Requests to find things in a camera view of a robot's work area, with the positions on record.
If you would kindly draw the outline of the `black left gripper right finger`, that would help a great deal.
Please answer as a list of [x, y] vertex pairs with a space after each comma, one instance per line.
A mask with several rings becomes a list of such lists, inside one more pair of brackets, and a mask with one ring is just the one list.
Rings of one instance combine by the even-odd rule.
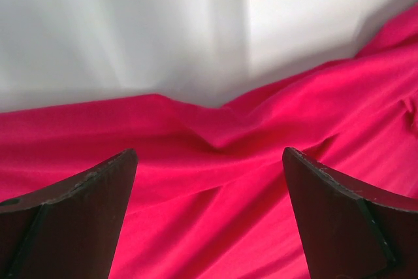
[[285, 180], [311, 278], [416, 278], [417, 200], [285, 148]]

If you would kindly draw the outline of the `pink t shirt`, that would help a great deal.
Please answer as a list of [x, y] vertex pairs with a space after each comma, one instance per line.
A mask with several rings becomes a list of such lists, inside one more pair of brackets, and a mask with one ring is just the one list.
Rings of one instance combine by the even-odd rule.
[[132, 148], [139, 165], [112, 278], [307, 278], [286, 147], [417, 196], [416, 7], [355, 57], [220, 108], [152, 94], [3, 113], [1, 198]]

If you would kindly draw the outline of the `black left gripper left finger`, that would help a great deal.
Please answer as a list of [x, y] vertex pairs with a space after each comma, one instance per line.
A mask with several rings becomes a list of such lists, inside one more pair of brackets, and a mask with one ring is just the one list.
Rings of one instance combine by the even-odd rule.
[[137, 171], [125, 150], [1, 202], [2, 278], [108, 278]]

